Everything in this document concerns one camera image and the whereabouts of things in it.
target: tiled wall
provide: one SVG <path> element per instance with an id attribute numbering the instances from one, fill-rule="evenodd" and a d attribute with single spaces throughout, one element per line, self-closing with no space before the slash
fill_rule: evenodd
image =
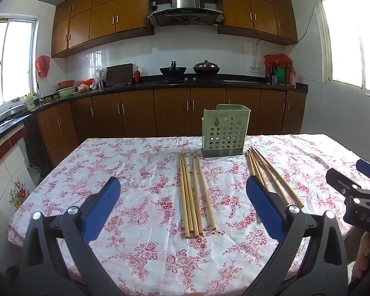
<path id="1" fill-rule="evenodd" d="M 249 70 L 255 61 L 256 42 L 252 38 L 220 35 L 216 26 L 156 27 L 153 36 L 112 42 L 67 57 L 66 79 L 90 78 L 96 58 L 102 67 L 133 63 L 142 76 L 161 74 L 159 68 L 169 67 L 172 60 L 179 67 L 187 67 L 186 73 L 193 73 L 196 63 L 209 60 L 221 68 L 220 73 L 256 75 Z M 260 76 L 265 73 L 263 56 L 283 52 L 281 45 L 258 43 L 256 64 Z"/>
<path id="2" fill-rule="evenodd" d="M 0 159 L 0 271 L 19 263 L 21 249 L 8 241 L 8 222 L 17 210 L 16 193 L 31 193 L 35 185 L 18 144 Z"/>
<path id="3" fill-rule="evenodd" d="M 306 30 L 316 0 L 292 0 L 297 35 Z M 322 45 L 316 15 L 304 39 L 286 46 L 297 81 L 309 85 L 302 133 L 324 133 L 370 162 L 370 97 L 352 86 L 327 82 L 322 71 Z"/>

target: floral tablecloth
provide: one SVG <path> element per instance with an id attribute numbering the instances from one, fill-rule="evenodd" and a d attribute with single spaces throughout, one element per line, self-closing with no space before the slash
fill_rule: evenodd
<path id="1" fill-rule="evenodd" d="M 248 136 L 245 149 L 250 145 L 283 175 L 304 203 L 304 212 L 321 215 L 331 209 L 342 234 L 348 232 L 350 225 L 342 220 L 344 198 L 326 183 L 325 174 L 333 167 L 370 189 L 370 180 L 355 168 L 358 156 L 325 135 Z M 203 159 L 200 147 L 200 137 L 88 139 L 17 210 L 9 223 L 9 240 L 22 246 L 33 212 L 63 213 L 114 176 L 121 182 L 121 197 L 90 246 L 125 293 L 240 293 L 266 264 L 277 241 L 267 235 L 245 193 L 245 156 Z M 218 227 L 212 231 L 201 196 L 205 235 L 188 240 L 182 225 L 180 152 L 188 155 L 189 165 L 191 153 L 201 158 Z M 64 241 L 59 244 L 76 277 Z M 306 247 L 303 240 L 290 273 L 298 269 Z"/>

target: range hood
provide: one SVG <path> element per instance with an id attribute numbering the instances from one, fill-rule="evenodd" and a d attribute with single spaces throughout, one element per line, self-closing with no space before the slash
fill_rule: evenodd
<path id="1" fill-rule="evenodd" d="M 222 12 L 200 8 L 200 0 L 171 0 L 172 8 L 148 16 L 154 26 L 213 25 L 223 20 Z"/>

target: silver bolt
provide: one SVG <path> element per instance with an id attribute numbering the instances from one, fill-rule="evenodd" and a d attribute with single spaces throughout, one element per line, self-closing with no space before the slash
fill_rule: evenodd
<path id="1" fill-rule="evenodd" d="M 40 219 L 41 217 L 41 213 L 39 211 L 36 211 L 34 214 L 33 214 L 33 219 Z"/>
<path id="2" fill-rule="evenodd" d="M 78 213 L 78 207 L 77 206 L 71 206 L 69 209 L 67 209 L 67 212 L 70 215 L 75 215 L 76 213 Z"/>
<path id="3" fill-rule="evenodd" d="M 290 205 L 290 206 L 289 206 L 289 211 L 290 211 L 291 213 L 299 213 L 299 212 L 300 212 L 300 208 L 299 208 L 299 207 L 297 207 L 297 206 L 295 206 L 295 205 Z"/>
<path id="4" fill-rule="evenodd" d="M 334 212 L 332 212 L 331 210 L 328 210 L 326 212 L 326 217 L 328 217 L 330 219 L 334 219 Z"/>

